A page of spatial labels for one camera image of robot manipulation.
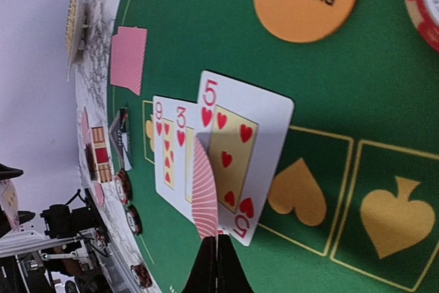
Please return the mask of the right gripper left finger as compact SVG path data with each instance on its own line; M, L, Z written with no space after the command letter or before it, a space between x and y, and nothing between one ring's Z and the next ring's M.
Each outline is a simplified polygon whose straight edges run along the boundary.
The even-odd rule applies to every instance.
M202 240L195 262L183 288L183 293L213 293L217 285L216 237Z

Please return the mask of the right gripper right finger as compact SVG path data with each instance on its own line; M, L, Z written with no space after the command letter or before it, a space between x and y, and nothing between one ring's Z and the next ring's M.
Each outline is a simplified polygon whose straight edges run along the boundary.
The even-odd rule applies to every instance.
M253 293L230 236L217 236L217 292Z

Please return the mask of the black poker chip stack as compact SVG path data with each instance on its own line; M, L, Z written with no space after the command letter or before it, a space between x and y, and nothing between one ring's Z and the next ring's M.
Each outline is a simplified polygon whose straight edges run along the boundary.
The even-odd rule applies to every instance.
M130 270L140 288L146 289L152 287L152 278L143 263L130 266Z

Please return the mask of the five of hearts card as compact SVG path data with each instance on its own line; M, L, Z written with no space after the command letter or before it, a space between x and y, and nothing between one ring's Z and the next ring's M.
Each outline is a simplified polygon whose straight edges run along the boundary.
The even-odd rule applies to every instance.
M294 102L204 70L195 133L215 177L219 225L249 246L281 156Z

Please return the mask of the nine of hearts card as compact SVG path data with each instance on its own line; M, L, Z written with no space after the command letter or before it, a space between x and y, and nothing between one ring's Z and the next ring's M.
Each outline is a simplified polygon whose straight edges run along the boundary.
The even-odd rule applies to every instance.
M182 154L178 150L176 101L155 95L153 111L156 192L191 222L191 204L185 196L185 175L179 167Z

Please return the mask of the black triangular dealer button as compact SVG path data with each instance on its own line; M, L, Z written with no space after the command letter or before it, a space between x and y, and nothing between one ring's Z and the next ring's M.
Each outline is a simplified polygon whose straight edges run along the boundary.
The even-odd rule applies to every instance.
M120 108L110 128L110 142L115 149L120 168L130 171L132 159L130 152L129 116L127 108Z

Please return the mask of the red playing card deck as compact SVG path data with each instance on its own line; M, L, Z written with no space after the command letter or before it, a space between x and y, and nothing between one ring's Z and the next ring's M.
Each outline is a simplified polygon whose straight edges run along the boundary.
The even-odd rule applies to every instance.
M99 207L103 207L104 201L105 201L105 196L104 196L104 191L102 189L102 185L99 183L93 183L93 187L95 190L97 203L98 203Z

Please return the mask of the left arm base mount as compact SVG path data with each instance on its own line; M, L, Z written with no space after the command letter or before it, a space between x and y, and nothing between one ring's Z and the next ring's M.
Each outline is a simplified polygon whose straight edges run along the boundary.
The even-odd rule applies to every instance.
M81 190L71 200L64 204L53 204L40 213L45 222L45 235L51 239L64 239L79 236L80 233L89 229L95 229L98 237L103 239L104 245L110 242L108 229L99 213L97 205L93 200L89 188L84 190L84 197ZM69 205L76 198L84 203L83 207L70 209Z

